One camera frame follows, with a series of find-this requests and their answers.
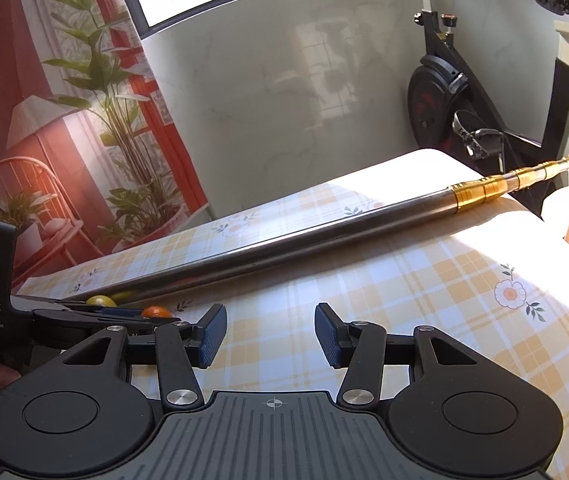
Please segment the printed room scene backdrop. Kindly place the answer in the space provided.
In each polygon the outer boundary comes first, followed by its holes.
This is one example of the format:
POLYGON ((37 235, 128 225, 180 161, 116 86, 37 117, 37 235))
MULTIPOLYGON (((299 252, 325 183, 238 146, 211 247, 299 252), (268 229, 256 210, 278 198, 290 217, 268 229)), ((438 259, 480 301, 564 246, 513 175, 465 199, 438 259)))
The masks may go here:
POLYGON ((207 201, 125 0, 0 0, 12 284, 192 228, 207 201))

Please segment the steel telescopic pole gold end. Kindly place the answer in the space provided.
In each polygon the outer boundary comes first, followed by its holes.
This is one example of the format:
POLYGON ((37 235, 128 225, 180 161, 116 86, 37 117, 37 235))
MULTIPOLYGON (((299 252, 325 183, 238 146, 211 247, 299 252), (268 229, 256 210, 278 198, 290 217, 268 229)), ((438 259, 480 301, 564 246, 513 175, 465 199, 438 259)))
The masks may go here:
POLYGON ((391 233, 470 210, 569 171, 569 156, 402 200, 356 216, 276 236, 270 240, 222 252, 149 276, 133 278, 103 291, 114 299, 136 302, 166 292, 198 287, 260 271, 379 234, 391 233))

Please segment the green citrus fruit far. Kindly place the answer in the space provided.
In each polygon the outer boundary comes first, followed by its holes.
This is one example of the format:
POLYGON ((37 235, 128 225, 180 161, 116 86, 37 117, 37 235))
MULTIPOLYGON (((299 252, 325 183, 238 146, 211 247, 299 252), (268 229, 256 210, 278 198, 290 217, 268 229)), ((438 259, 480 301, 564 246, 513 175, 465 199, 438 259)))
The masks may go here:
POLYGON ((102 308, 116 308, 116 302, 108 296, 96 295, 91 296, 86 300, 87 306, 102 307, 102 308))

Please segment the black exercise bike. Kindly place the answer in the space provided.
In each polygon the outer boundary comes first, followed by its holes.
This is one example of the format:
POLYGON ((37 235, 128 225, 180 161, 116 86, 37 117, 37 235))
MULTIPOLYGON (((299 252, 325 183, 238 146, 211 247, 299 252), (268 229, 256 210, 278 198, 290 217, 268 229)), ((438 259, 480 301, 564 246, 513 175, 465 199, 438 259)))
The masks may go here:
POLYGON ((569 152, 569 0, 421 0, 409 78, 418 148, 480 174, 569 152))

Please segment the orange mandarin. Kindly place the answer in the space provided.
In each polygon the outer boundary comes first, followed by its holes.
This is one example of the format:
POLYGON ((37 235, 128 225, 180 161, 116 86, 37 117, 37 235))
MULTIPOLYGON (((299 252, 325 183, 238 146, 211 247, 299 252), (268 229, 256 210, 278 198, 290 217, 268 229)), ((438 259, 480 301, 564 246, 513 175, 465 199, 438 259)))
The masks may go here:
POLYGON ((140 313, 143 318, 173 318, 170 310, 161 306, 150 306, 143 309, 140 313))

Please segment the yellow plaid floral tablecloth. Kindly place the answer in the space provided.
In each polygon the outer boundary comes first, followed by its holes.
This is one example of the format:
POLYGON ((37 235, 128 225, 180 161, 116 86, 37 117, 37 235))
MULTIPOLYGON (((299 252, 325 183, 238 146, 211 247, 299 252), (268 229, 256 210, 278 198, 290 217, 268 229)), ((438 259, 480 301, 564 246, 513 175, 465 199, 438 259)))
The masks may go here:
MULTIPOLYGON (((232 214, 191 231, 30 278, 25 295, 96 295, 244 242, 353 218, 473 178, 471 169, 423 150, 232 214)), ((569 479, 569 244, 510 197, 425 226, 313 255, 237 280, 185 290, 158 304, 193 321, 225 304, 228 330, 213 365, 199 374, 215 390, 337 391, 314 333, 325 302, 346 320, 409 334, 432 325, 551 396, 565 431, 550 474, 569 479)))

